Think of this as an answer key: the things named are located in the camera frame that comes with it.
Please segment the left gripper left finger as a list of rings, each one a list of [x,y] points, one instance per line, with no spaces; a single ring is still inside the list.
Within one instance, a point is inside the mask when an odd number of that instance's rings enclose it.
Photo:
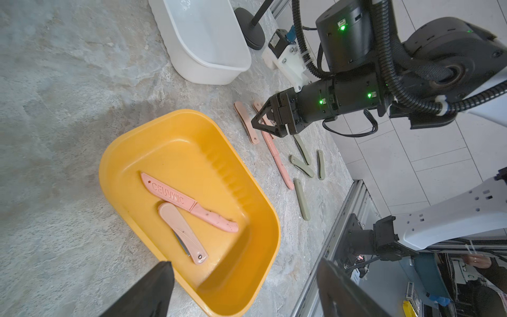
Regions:
[[[100,316],[166,317],[174,289],[171,262],[159,262]]]

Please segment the yellow plastic storage box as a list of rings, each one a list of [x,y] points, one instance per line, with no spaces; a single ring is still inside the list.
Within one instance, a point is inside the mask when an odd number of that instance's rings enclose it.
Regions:
[[[279,251],[277,212],[211,118],[177,110],[105,150],[106,199],[210,316],[242,316]]]

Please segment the pink fruit knife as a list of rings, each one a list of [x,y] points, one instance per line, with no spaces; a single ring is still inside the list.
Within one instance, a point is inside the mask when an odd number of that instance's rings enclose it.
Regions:
[[[158,213],[183,242],[194,263],[203,264],[208,259],[208,254],[176,206],[162,203],[158,207]]]

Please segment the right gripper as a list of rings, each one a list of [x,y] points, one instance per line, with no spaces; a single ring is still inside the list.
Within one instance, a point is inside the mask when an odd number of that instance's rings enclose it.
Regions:
[[[272,136],[296,135],[314,122],[334,134],[327,126],[338,116],[362,112],[372,124],[366,132],[378,131],[378,122],[370,112],[382,108],[382,93],[375,77],[330,77],[306,85],[300,92],[287,89],[271,96],[252,119],[252,127]]]

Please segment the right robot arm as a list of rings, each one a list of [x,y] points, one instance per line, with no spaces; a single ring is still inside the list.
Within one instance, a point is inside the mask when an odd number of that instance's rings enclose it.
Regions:
[[[316,82],[270,97],[251,123],[277,137],[297,135],[314,122],[327,128],[339,116],[363,112],[407,118],[412,129],[452,123],[461,112],[506,94],[501,82],[480,86],[506,67],[506,48],[489,31],[458,18],[423,25],[402,42],[391,1],[340,1],[316,21],[321,48],[309,56],[300,4],[293,22],[304,66]],[[389,216],[371,230],[348,227],[348,257],[398,261],[447,240],[506,226],[506,170],[479,186],[418,212]]]

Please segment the long pink ceramic knife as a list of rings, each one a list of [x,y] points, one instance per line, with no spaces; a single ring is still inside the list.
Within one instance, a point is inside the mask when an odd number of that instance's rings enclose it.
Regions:
[[[156,178],[141,172],[141,179],[150,193],[158,198],[161,198],[165,202],[172,203],[176,207],[182,208],[198,219],[201,219],[202,221],[224,232],[236,233],[239,231],[237,223],[227,220],[221,215],[202,207],[201,204],[193,198],[182,194],[182,192],[179,192]]]

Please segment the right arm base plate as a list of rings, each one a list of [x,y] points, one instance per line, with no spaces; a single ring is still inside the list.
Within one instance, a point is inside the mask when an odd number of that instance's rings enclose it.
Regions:
[[[359,263],[358,257],[372,256],[380,261],[396,262],[416,256],[418,252],[402,245],[394,232],[394,216],[380,219],[373,228],[366,230],[352,214],[346,224],[344,235],[335,253],[335,260],[345,268]]]

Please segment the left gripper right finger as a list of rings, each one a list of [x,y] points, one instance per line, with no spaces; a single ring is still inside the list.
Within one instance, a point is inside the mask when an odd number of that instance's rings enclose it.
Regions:
[[[324,316],[389,316],[333,262],[322,258],[316,278]]]

